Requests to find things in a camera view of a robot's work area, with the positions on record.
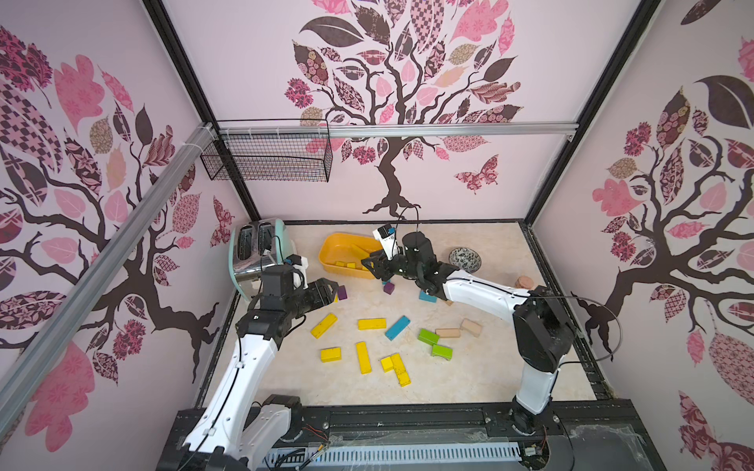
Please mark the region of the long yellow diagonal block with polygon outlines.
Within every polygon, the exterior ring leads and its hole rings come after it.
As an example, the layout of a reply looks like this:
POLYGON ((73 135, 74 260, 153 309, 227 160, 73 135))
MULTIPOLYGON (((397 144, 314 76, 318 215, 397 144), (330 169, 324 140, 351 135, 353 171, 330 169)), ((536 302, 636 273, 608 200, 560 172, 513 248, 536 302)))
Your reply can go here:
POLYGON ((338 321, 338 317, 329 313, 325 316, 311 331, 310 333, 316 338, 322 338, 338 321))

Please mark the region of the yellow short block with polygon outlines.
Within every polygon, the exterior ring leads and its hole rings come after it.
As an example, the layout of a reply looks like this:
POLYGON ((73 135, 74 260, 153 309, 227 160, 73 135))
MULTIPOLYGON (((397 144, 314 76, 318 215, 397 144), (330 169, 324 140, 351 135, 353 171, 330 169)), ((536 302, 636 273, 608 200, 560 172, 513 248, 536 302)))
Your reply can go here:
POLYGON ((322 363, 341 361, 342 360, 341 347, 331 347, 331 349, 322 349, 322 351, 320 351, 320 360, 322 363))

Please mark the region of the yellow small front cube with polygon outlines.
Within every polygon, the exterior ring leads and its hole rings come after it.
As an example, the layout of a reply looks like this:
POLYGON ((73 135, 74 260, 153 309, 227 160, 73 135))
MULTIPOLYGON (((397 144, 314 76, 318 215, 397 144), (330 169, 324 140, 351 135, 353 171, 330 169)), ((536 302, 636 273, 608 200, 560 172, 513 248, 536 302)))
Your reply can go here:
POLYGON ((392 361, 392 357, 390 356, 382 358, 380 360, 380 364, 385 373, 391 372, 394 370, 394 363, 392 361))

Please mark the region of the yellow long front block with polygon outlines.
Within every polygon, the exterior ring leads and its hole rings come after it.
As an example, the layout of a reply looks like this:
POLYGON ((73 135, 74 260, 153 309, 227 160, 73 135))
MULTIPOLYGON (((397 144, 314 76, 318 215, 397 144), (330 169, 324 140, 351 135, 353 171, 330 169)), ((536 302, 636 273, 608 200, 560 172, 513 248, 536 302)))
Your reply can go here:
POLYGON ((408 374, 408 370, 406 370, 406 365, 404 365, 402 357, 398 353, 395 353, 390 359, 393 371, 396 373, 400 386, 402 388, 408 386, 412 381, 410 380, 410 374, 408 374))

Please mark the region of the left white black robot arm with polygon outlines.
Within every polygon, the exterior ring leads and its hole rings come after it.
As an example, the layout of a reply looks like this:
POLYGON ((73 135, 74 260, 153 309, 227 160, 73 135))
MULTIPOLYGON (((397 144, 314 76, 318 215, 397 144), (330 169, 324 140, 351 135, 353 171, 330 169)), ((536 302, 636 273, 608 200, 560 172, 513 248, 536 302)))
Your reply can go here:
POLYGON ((300 404, 267 402, 247 420, 267 369, 296 319, 335 300, 339 285, 306 278, 308 261, 294 254, 261 271, 256 295, 237 322, 237 341, 209 406, 174 451, 164 451, 160 470, 255 470, 294 422, 300 404))

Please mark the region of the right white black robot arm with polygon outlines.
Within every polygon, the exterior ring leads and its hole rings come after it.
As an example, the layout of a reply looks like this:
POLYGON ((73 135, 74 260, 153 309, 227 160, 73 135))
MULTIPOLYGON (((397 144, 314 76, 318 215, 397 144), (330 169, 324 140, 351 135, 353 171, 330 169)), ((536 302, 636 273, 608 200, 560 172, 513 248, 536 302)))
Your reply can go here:
POLYGON ((470 305, 512 325, 524 367, 510 422, 520 435, 534 435, 537 418, 552 400, 560 371, 568 363, 565 356, 576 339, 575 323, 561 305, 564 297, 544 287, 525 290, 495 284, 441 262, 430 239, 419 231, 398 241, 396 229, 386 224, 374 230, 373 237, 381 248, 362 264, 374 278, 388 282, 401 276, 428 296, 470 305))

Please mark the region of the teal block far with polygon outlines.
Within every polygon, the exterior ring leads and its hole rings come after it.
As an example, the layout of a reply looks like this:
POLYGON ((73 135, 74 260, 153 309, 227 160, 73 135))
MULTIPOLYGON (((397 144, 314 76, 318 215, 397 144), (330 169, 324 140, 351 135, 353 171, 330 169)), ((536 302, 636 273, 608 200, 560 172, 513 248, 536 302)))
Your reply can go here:
POLYGON ((430 296, 430 294, 426 294, 425 292, 420 292, 418 298, 426 302, 431 302, 431 303, 437 302, 437 298, 435 296, 430 296))

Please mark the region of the mint chrome toaster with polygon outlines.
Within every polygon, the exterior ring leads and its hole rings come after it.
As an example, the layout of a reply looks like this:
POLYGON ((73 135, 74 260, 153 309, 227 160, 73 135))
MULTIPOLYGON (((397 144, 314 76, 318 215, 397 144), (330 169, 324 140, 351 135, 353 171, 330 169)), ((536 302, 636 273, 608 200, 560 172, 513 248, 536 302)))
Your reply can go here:
POLYGON ((228 267, 231 281, 246 301, 256 295, 262 272, 295 253, 288 228, 281 219, 247 223, 231 233, 228 267))

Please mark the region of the yellow plastic tray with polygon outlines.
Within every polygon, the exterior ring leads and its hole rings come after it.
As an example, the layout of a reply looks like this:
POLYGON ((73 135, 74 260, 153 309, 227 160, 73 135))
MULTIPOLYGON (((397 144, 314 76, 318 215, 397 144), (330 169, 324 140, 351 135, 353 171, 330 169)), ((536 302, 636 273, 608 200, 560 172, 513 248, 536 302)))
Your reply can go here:
POLYGON ((352 245, 357 245, 368 251, 370 254, 382 249, 382 245, 376 239, 365 237, 364 235, 351 235, 344 233, 335 233, 326 237, 318 256, 319 262, 323 265, 326 272, 361 279, 373 279, 373 275, 363 268, 361 260, 351 250, 352 245), (336 266, 336 261, 346 263, 346 267, 336 266), (347 264, 353 262, 357 264, 357 269, 349 269, 347 264))

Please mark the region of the patterned ceramic bowl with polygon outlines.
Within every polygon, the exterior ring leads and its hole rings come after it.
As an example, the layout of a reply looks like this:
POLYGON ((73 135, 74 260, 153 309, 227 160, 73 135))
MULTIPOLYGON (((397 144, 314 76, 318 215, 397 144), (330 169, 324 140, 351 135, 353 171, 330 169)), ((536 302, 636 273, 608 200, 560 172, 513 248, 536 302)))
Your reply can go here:
POLYGON ((469 247, 454 248, 450 252, 449 260, 451 264, 469 274, 476 273, 482 266, 481 256, 469 247))

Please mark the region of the yellow horizontal mid block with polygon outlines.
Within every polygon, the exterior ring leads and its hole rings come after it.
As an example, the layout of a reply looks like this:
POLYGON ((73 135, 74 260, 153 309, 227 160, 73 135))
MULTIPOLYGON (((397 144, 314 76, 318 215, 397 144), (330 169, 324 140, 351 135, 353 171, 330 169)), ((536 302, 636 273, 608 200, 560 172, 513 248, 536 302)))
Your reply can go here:
POLYGON ((359 319, 357 321, 359 331, 385 330, 386 328, 387 320, 385 318, 359 319))

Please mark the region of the teal long block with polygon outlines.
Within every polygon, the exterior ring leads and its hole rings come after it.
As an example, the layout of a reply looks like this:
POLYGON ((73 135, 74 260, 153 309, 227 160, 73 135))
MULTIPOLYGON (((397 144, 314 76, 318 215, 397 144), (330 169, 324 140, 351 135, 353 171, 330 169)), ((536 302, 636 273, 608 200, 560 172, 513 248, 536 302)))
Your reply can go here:
POLYGON ((394 341, 409 325, 410 319, 406 316, 402 316, 385 332, 386 338, 389 341, 394 341))

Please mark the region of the green block centre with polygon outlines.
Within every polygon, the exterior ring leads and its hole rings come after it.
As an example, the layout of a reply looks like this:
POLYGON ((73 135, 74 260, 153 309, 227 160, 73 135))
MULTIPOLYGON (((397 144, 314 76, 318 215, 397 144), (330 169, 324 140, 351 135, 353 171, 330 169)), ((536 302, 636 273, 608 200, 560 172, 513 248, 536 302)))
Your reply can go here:
POLYGON ((417 339, 422 343, 426 343, 426 345, 437 345, 440 337, 437 334, 426 329, 420 329, 417 339))

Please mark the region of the green block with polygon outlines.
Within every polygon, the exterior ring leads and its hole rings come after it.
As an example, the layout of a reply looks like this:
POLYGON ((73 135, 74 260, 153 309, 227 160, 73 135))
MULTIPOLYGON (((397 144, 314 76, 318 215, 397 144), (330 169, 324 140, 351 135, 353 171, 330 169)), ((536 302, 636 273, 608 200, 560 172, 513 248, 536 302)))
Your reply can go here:
POLYGON ((420 329, 417 339, 422 343, 426 343, 426 345, 437 345, 440 337, 437 334, 426 329, 420 329))
POLYGON ((432 345, 431 355, 433 357, 443 358, 450 361, 453 358, 454 351, 451 347, 445 347, 445 345, 432 345))

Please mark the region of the wooden beige flat block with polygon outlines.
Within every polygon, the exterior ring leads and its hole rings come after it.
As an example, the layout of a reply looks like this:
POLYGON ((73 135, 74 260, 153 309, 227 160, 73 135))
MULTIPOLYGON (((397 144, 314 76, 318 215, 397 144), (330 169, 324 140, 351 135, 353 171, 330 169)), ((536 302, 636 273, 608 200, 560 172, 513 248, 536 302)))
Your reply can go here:
POLYGON ((461 337, 461 329, 460 328, 436 329, 435 334, 440 339, 458 339, 461 337))

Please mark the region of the wooden beige right block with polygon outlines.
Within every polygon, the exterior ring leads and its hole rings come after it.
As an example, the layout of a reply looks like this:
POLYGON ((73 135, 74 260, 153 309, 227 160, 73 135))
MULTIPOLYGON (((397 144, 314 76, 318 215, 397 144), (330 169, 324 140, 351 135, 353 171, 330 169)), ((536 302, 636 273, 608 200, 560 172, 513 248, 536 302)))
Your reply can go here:
POLYGON ((476 338, 479 338, 483 332, 483 327, 480 324, 467 318, 461 321, 461 329, 476 338))

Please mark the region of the green block front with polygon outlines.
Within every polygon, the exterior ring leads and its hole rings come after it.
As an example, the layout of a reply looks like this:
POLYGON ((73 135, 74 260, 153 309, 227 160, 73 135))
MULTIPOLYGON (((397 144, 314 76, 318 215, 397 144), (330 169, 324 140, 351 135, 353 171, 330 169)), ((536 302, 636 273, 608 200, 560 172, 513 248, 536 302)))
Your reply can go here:
POLYGON ((451 347, 445 347, 445 345, 432 345, 431 355, 433 357, 443 358, 450 361, 453 358, 454 351, 451 347))

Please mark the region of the aluminium rail back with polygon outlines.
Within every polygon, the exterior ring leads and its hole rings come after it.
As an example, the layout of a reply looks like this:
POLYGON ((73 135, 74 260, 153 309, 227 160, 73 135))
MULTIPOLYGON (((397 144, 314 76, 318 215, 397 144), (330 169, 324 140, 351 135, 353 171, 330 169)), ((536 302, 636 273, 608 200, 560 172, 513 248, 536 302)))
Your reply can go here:
POLYGON ((447 125, 376 126, 267 126, 221 128, 223 137, 331 137, 331 139, 371 139, 371 137, 492 137, 492 135, 575 135, 578 123, 498 123, 447 125))

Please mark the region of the black base frame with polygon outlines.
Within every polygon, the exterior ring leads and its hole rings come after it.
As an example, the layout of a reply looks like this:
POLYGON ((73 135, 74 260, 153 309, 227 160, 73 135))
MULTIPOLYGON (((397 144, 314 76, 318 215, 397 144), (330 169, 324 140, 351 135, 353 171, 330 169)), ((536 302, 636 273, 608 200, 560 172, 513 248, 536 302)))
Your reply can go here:
MULTIPOLYGON (((267 402, 292 405, 294 396, 254 402, 253 421, 267 402)), ((532 436, 510 422, 508 402, 304 406, 272 449, 341 445, 437 445, 516 443, 520 462, 397 465, 377 470, 661 470, 655 445, 629 400, 553 402, 537 418, 532 436)), ((192 430, 201 409, 177 414, 162 451, 174 451, 192 430)))

